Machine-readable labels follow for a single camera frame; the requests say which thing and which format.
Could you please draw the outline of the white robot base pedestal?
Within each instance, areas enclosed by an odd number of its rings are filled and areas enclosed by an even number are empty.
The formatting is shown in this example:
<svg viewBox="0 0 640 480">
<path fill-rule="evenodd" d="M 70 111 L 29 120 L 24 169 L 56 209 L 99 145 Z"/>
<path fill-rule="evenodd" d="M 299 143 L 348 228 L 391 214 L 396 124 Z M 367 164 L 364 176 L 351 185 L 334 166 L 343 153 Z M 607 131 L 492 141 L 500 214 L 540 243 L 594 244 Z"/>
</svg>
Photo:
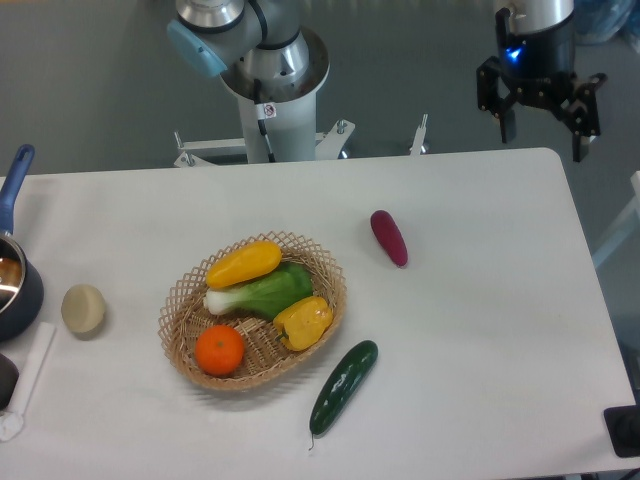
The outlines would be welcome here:
<svg viewBox="0 0 640 480">
<path fill-rule="evenodd" d="M 222 140 L 184 142 L 174 133 L 176 167 L 204 167 L 218 163 L 274 163 L 338 160 L 350 156 L 347 144 L 356 124 L 338 119 L 329 130 L 317 132 L 314 92 L 297 100 L 257 104 L 236 97 L 242 136 Z"/>
</svg>

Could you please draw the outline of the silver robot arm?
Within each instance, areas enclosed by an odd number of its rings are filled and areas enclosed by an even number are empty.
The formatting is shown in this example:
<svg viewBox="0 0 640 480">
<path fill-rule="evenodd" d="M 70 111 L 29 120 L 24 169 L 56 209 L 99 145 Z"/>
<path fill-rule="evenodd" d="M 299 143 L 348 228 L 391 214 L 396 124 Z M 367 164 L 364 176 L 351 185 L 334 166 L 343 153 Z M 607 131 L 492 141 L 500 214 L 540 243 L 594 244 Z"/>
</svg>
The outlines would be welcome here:
<svg viewBox="0 0 640 480">
<path fill-rule="evenodd" d="M 354 131 L 340 120 L 316 130 L 316 94 L 329 72 L 321 39 L 305 29 L 292 1 L 179 1 L 167 27 L 177 53 L 202 76 L 220 78 L 236 97 L 251 163 L 339 159 Z M 570 1 L 497 1 L 497 53 L 476 71 L 477 105 L 516 134 L 513 108 L 547 111 L 572 136 L 580 161 L 601 132 L 598 73 L 574 70 Z"/>
</svg>

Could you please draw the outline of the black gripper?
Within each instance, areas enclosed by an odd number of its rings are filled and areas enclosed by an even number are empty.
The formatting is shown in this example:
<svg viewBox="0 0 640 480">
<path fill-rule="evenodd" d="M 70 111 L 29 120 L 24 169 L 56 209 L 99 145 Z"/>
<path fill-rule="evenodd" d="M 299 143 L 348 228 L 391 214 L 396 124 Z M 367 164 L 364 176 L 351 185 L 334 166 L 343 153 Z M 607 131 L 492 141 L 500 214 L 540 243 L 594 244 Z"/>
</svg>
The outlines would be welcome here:
<svg viewBox="0 0 640 480">
<path fill-rule="evenodd" d="M 501 141 L 517 134 L 513 106 L 534 106 L 551 91 L 554 117 L 572 134 L 572 160 L 581 162 L 601 135 L 598 90 L 605 73 L 579 79 L 574 72 L 572 7 L 496 7 L 498 57 L 476 69 L 477 106 L 498 121 Z"/>
</svg>

